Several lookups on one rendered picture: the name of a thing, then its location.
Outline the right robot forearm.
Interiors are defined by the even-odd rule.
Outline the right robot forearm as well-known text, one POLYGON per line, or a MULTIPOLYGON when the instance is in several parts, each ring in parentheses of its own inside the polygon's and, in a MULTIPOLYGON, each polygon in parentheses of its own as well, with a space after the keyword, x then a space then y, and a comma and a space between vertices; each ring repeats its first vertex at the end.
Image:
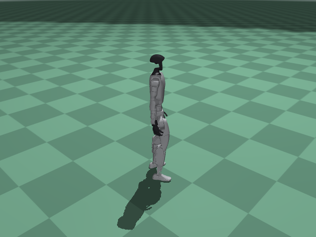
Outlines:
POLYGON ((150 102, 150 111, 151 111, 151 124, 155 125, 155 120, 157 120, 157 107, 155 107, 155 101, 150 102))

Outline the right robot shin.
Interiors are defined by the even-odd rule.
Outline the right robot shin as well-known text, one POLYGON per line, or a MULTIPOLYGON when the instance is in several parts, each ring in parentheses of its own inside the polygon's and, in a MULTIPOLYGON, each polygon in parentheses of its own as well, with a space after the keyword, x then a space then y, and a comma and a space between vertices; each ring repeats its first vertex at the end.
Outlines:
POLYGON ((162 167, 164 165, 165 154, 166 152, 163 153, 162 148, 159 147, 156 149, 157 176, 161 176, 160 172, 162 171, 162 167))

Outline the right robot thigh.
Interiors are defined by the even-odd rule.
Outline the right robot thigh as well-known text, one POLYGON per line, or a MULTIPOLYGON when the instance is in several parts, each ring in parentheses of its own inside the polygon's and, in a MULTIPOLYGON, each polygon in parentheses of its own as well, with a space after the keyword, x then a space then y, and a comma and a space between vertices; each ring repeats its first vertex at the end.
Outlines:
MULTIPOLYGON (((159 137, 161 145, 157 145, 156 149, 160 147, 160 148, 163 149, 163 153, 164 153, 166 148, 167 148, 167 146, 168 146, 168 142, 169 142, 169 127, 168 127, 167 120, 165 118, 162 118, 161 115, 157 116, 157 117, 158 117, 157 118, 157 121, 158 121, 158 125, 157 126, 163 132, 163 133, 160 132, 160 134, 161 135, 163 134, 163 135, 159 137)), ((155 151, 156 151, 156 149, 155 149, 155 151)))

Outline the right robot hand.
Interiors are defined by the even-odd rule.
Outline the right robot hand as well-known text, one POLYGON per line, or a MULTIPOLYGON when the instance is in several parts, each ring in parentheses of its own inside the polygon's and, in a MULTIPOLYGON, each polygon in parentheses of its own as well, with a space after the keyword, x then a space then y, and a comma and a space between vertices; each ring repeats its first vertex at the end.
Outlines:
POLYGON ((163 133, 163 132, 159 129, 159 127, 157 125, 158 125, 158 122, 157 122, 157 120, 155 120, 155 125, 152 124, 154 135, 162 136, 163 134, 161 135, 160 132, 161 133, 163 133))

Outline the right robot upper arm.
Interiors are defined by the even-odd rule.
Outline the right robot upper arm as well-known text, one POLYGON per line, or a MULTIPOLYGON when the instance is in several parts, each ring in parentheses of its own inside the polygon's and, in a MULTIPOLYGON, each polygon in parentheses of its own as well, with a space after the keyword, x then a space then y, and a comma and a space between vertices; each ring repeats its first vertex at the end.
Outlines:
POLYGON ((155 101, 155 106, 159 104, 159 101, 156 99, 156 96, 158 94, 158 87, 159 87, 159 79, 153 78, 151 80, 151 93, 150 93, 150 101, 155 101))

